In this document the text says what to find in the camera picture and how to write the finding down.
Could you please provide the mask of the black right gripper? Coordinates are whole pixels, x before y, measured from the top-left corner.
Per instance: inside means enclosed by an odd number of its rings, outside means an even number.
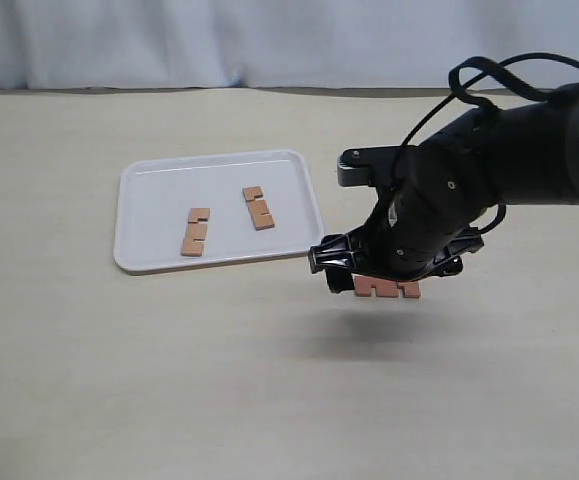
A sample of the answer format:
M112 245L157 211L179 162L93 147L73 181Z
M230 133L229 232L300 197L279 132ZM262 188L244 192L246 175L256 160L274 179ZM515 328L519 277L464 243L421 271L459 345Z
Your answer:
M375 188L377 203L362 226L309 248L310 273L323 273L333 294L352 291L355 275L460 274L462 255L484 246L474 221L499 203L480 159L493 124L458 119L417 146L400 146L393 187Z

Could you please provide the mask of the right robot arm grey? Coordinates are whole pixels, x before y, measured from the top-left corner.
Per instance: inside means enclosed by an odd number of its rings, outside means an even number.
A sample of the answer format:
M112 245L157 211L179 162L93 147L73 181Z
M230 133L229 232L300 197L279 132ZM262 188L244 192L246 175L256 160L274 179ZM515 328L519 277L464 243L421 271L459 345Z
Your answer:
M511 109L475 108L417 145L344 151L343 187L369 186L376 204L359 227L308 253L334 293L355 276L420 281L459 274L483 246L489 208L579 205L579 84Z

